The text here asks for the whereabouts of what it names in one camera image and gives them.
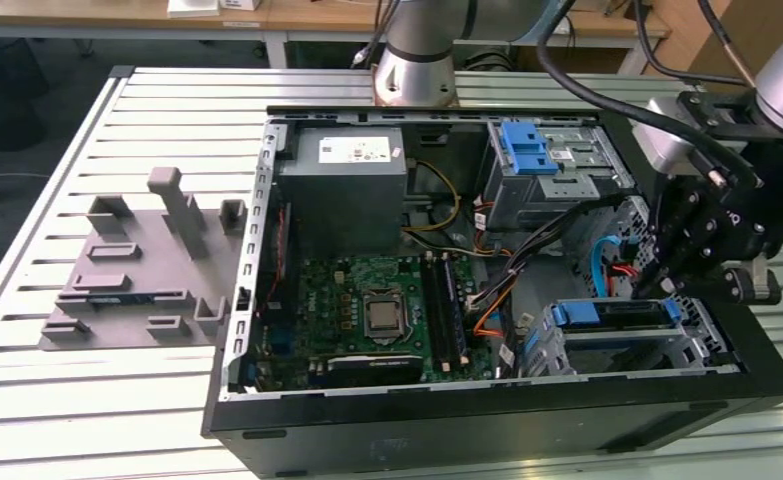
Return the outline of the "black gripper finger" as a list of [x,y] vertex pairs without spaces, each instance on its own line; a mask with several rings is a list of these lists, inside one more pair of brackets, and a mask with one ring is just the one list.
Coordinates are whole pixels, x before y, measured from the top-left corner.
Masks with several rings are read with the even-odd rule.
[[658,197],[649,229],[654,236],[653,260],[643,268],[634,287],[634,296],[657,296],[664,288],[661,282],[676,282],[685,270],[696,246],[693,245],[693,222],[702,205],[701,181],[696,176],[666,178],[657,188]]
[[720,290],[724,281],[713,271],[720,233],[716,219],[668,224],[661,234],[661,288],[668,294],[708,296]]

